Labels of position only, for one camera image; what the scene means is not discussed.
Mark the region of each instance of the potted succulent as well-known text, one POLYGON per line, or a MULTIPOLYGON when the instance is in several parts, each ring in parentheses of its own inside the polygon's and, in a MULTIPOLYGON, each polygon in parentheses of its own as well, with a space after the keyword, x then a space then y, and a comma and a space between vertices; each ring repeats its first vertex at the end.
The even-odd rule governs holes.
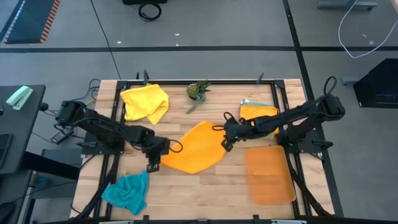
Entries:
POLYGON ((195 103, 192 105, 192 107, 187 111, 187 114, 190 114, 192 111, 194 111, 200 104, 202 104, 206 100, 206 95, 205 93, 210 91, 207 90, 207 87, 211 85, 208 80, 199 80, 196 83, 189 84, 187 87, 187 94, 189 98, 192 100, 195 100, 195 103))

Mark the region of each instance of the concrete floor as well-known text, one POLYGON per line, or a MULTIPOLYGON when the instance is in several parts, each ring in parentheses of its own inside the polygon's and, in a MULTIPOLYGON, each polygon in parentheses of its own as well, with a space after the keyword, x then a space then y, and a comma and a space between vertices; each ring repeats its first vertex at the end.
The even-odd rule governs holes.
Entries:
MULTIPOLYGON (((124 6, 121 0, 93 2, 112 47, 293 46, 282 1, 170 0, 162 5, 162 17, 154 22, 141 21, 137 6, 124 6)), ((373 11, 352 12, 347 17, 342 29, 344 43, 363 47, 380 43, 398 15, 390 1, 377 2, 373 11)), ((0 27, 16 3, 0 0, 0 27)), ((289 4, 302 46, 339 46, 337 28, 345 11, 320 11, 316 0, 289 0, 289 4)), ((398 46, 398 29, 386 45, 398 46)), ((106 47, 106 42, 90 0, 62 0, 46 43, 0 44, 0 48, 19 47, 106 47)), ((374 52, 356 60, 345 52, 304 52, 303 56, 314 94, 319 96, 330 75, 338 79, 344 75, 363 77, 384 58, 397 58, 398 52, 374 52)), ((257 78, 262 72, 264 78, 302 78, 294 51, 115 52, 114 57, 125 79, 135 78, 143 69, 151 78, 257 78)), ((0 53, 0 68, 1 85, 46 85, 44 101, 54 110, 62 100, 84 95, 92 78, 118 78, 108 52, 0 53)), ((347 114, 323 128, 326 139, 335 143, 329 152, 344 215, 398 220, 396 110, 359 108, 353 90, 340 83, 334 94, 347 114)), ((53 123, 52 117, 40 113, 34 131, 50 138, 56 133, 53 123)), ((73 147, 75 142, 71 139, 53 146, 32 136, 28 151, 73 147)), ((38 201, 33 218, 40 222, 64 220, 71 201, 38 201), (46 208, 52 208, 54 215, 46 208)))

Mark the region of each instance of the orange cloth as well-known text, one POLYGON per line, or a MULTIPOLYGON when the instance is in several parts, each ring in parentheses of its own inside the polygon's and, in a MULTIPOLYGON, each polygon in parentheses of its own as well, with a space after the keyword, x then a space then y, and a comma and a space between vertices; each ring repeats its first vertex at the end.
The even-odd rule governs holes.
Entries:
MULTIPOLYGON (((253 105, 242 105, 241 106, 241 118, 246 120, 256 118, 259 116, 274 116, 278 114, 278 109, 271 106, 253 106, 253 105)), ((277 128, 273 134, 278 134, 279 128, 277 128)))
POLYGON ((282 146, 246 149, 246 169, 254 202, 267 205, 296 199, 282 146))
MULTIPOLYGON (((214 131, 213 123, 202 121, 189 130, 181 139, 183 149, 179 153, 170 151, 162 156, 162 163, 189 174, 205 170, 224 158, 225 149, 221 146, 225 131, 214 131)), ((172 146, 174 151, 181 149, 180 144, 172 146)))

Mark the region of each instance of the wooden tabletop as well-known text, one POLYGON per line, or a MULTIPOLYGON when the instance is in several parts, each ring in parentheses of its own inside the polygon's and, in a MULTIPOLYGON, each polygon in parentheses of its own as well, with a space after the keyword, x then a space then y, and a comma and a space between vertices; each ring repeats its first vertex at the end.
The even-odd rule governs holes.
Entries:
MULTIPOLYGON (((101 82, 95 110, 110 116, 113 106, 117 80, 101 82)), ((287 98, 291 108, 305 101, 299 79, 285 80, 287 98)), ((185 114, 193 101, 186 96, 186 85, 164 85, 161 88, 169 95, 169 110, 160 123, 151 125, 144 118, 126 124, 140 124, 153 129, 158 136, 180 139, 200 121, 207 120, 223 124, 223 112, 229 111, 238 116, 240 102, 246 98, 253 102, 273 105, 271 88, 267 85, 212 85, 206 93, 206 102, 192 114, 185 114)), ((198 174, 186 174, 161 166, 160 171, 150 174, 149 190, 146 197, 148 207, 138 216, 133 216, 123 208, 112 209, 112 220, 142 220, 149 215, 153 220, 193 220, 193 219, 252 219, 254 214, 260 218, 293 218, 291 203, 280 205, 257 205, 251 201, 244 163, 244 149, 247 147, 275 145, 270 138, 255 139, 235 144, 234 149, 213 167, 198 174)), ((333 213, 330 194, 321 160, 301 154, 306 184, 324 209, 333 213)), ((95 193, 101 172, 103 156, 96 156, 80 172, 73 207, 82 210, 95 193)), ((121 156, 118 178, 121 175, 139 174, 146 168, 145 156, 126 143, 121 156)), ((300 212, 304 208, 299 190, 296 190, 300 212)), ((103 201, 101 215, 106 203, 103 201)))

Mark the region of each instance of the teal towel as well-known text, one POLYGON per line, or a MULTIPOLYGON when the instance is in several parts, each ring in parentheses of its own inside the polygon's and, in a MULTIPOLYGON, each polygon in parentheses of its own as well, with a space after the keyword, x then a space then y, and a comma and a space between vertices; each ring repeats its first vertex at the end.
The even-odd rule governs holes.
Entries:
POLYGON ((148 191, 149 176, 141 174, 122 176, 116 184, 109 185, 102 198, 111 205, 128 209, 133 215, 139 215, 146 208, 145 196, 148 191))

